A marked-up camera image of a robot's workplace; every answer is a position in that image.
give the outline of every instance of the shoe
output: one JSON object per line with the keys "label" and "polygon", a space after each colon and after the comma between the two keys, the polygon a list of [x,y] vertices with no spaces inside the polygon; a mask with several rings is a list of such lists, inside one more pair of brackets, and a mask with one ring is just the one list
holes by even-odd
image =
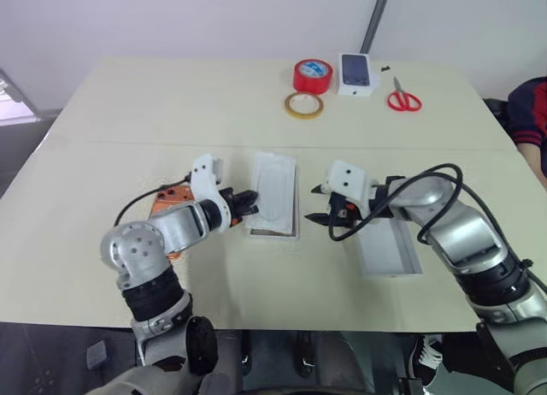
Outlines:
{"label": "shoe", "polygon": [[409,378],[419,378],[424,387],[433,382],[443,361],[443,347],[438,335],[421,335],[410,353]]}

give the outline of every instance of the phone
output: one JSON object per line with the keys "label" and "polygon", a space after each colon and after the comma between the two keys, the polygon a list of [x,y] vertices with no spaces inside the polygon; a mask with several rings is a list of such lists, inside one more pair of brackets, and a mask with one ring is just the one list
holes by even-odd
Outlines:
{"label": "phone", "polygon": [[370,85],[365,56],[342,55],[342,81],[345,85]]}

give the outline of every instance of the floor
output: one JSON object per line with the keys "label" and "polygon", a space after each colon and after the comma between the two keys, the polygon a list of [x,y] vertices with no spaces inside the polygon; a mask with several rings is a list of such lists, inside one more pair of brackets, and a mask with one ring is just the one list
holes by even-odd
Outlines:
{"label": "floor", "polygon": [[[252,369],[244,389],[274,386],[309,386],[292,367],[294,332],[251,332]],[[357,355],[367,389],[396,394],[397,377],[404,376],[404,354],[411,335],[345,333]],[[104,340],[109,360],[99,370],[88,370],[87,348]],[[0,322],[0,393],[10,395],[84,394],[112,380],[136,363],[131,330],[55,327]],[[504,395],[498,386],[463,374],[440,371],[430,392],[443,395]]]}

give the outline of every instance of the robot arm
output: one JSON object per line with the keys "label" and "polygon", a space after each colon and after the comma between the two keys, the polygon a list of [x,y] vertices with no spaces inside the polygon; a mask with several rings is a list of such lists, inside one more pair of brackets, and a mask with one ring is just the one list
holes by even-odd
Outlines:
{"label": "robot arm", "polygon": [[[427,226],[427,243],[455,276],[481,320],[477,331],[496,368],[514,376],[515,393],[544,393],[547,388],[544,295],[531,282],[503,235],[478,210],[456,200],[429,227],[428,223],[450,202],[454,191],[450,181],[427,176],[398,190],[407,181],[395,177],[379,185],[359,168],[335,162],[323,184],[312,192],[331,194],[329,222],[337,222],[341,227],[352,227],[348,226],[347,217],[355,225],[357,220],[366,220],[371,211],[374,216]],[[380,205],[388,198],[387,207],[382,209]],[[348,202],[359,209],[357,219],[347,209]],[[311,215],[310,219],[326,225],[324,217]]]}
{"label": "robot arm", "polygon": [[93,395],[191,394],[215,367],[213,326],[207,318],[192,315],[191,294],[180,286],[166,255],[257,212],[252,205],[256,192],[218,191],[220,182],[221,160],[201,156],[191,171],[195,201],[121,224],[104,236],[101,258],[118,272],[117,286],[133,315],[143,367],[130,369]]}

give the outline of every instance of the white wall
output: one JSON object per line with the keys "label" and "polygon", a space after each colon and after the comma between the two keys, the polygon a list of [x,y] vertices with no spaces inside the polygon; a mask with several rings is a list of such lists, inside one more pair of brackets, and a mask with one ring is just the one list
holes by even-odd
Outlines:
{"label": "white wall", "polygon": [[[333,60],[357,51],[375,0],[0,0],[0,67],[62,107],[105,55]],[[547,69],[547,0],[390,0],[375,59],[444,62],[506,97]]]}

